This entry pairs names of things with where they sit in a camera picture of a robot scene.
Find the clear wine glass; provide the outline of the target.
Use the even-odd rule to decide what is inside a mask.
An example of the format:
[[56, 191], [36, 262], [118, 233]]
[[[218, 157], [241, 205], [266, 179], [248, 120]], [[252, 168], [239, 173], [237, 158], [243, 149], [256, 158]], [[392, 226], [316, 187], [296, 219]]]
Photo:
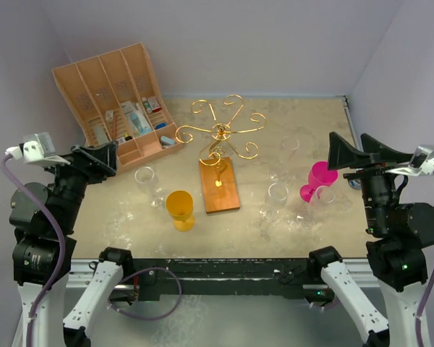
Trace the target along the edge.
[[160, 207], [164, 204], [164, 193], [158, 183], [158, 176], [150, 166], [142, 166], [135, 172], [135, 181], [138, 188], [148, 197], [152, 207]]
[[288, 194], [289, 190], [284, 183], [272, 183], [259, 210], [260, 217], [269, 223], [274, 222], [278, 218], [279, 210], [286, 205]]
[[301, 228], [313, 228], [316, 224], [317, 217], [331, 207], [335, 199], [336, 195], [332, 188], [319, 186], [313, 192], [307, 206], [297, 213], [296, 222]]

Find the peach plastic desk organizer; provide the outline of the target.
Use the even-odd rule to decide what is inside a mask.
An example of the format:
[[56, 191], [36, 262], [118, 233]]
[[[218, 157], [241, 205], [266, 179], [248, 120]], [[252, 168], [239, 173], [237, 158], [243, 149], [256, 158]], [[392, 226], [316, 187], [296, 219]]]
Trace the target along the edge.
[[[173, 146], [160, 142], [161, 136], [174, 139], [177, 125], [165, 106], [143, 44], [55, 68], [53, 76], [86, 142], [95, 147], [109, 140], [119, 143], [120, 172], [182, 149], [179, 142]], [[143, 113], [151, 133], [136, 134], [129, 117], [133, 111]]]

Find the blue eraser case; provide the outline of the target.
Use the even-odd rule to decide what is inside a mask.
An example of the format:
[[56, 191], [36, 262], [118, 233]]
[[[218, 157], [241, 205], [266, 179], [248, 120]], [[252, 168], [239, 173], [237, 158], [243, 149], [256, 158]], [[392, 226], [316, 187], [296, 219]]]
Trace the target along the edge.
[[173, 139], [171, 139], [171, 138], [169, 138], [167, 136], [161, 136], [160, 137], [160, 142], [161, 142], [162, 145], [165, 145], [165, 146], [173, 146], [173, 145], [176, 144], [175, 140], [173, 140]]

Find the small blue white jar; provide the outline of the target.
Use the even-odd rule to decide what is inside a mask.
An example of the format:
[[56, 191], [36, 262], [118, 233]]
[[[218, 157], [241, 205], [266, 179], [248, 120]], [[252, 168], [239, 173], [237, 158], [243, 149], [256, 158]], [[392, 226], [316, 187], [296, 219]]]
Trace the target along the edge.
[[361, 190], [361, 184], [359, 180], [350, 180], [349, 185], [352, 189]]

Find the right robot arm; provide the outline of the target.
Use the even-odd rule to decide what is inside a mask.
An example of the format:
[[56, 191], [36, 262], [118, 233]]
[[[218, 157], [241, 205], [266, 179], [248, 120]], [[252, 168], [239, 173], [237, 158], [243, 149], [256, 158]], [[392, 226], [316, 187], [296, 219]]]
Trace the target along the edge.
[[364, 346], [430, 346], [425, 306], [434, 286], [425, 248], [434, 245], [434, 207], [401, 203], [409, 178], [434, 175], [434, 145], [414, 153], [394, 150], [361, 135], [360, 150], [335, 132], [329, 134], [328, 168], [348, 168], [358, 180], [367, 221], [367, 260], [386, 306], [383, 316], [357, 285], [334, 247], [309, 253], [308, 277], [325, 283], [353, 320]]

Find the yellow plastic wine glass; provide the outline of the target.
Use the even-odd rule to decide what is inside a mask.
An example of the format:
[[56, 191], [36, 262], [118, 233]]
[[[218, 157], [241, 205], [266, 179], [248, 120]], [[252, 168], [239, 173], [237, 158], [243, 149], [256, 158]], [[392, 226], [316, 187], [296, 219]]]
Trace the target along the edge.
[[194, 201], [189, 192], [175, 191], [166, 199], [166, 209], [173, 219], [176, 230], [190, 231], [195, 225]]

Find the blue white tube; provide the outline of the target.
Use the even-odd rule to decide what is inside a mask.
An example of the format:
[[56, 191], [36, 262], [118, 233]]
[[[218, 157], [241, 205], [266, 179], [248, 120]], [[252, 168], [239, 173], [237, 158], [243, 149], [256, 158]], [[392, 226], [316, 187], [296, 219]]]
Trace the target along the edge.
[[153, 131], [153, 129], [148, 123], [148, 120], [145, 118], [141, 111], [133, 111], [130, 113], [129, 117], [136, 129], [135, 132], [138, 136], [143, 136]]

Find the pink plastic wine glass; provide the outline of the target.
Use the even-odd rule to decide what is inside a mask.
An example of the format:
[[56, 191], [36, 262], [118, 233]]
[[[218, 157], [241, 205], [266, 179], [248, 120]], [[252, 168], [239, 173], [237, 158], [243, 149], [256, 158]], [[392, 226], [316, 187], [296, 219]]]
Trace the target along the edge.
[[338, 171], [330, 170], [327, 161], [318, 161], [310, 169], [307, 184], [300, 188], [299, 195], [305, 202], [310, 202], [317, 188], [330, 187], [338, 177]]

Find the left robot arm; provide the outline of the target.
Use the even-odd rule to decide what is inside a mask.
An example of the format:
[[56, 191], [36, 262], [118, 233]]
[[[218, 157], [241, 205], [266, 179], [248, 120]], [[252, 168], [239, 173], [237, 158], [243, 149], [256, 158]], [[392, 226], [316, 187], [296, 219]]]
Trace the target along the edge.
[[24, 346], [91, 346], [95, 319], [109, 305], [118, 283], [135, 273], [131, 251], [105, 248], [72, 312], [64, 296], [76, 240], [74, 232], [85, 191], [116, 175], [119, 143], [75, 145], [66, 155], [48, 152], [39, 139], [6, 150], [1, 170], [16, 186], [9, 222], [16, 245], [13, 276], [22, 305]]

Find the clear champagne flute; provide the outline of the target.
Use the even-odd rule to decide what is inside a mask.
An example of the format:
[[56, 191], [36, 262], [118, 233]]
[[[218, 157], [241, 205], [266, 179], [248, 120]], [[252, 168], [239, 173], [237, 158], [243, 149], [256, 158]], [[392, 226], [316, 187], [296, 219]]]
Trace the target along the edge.
[[295, 180], [294, 162], [299, 140], [291, 135], [281, 140], [278, 160], [272, 164], [269, 170], [269, 177], [275, 183], [288, 183]]

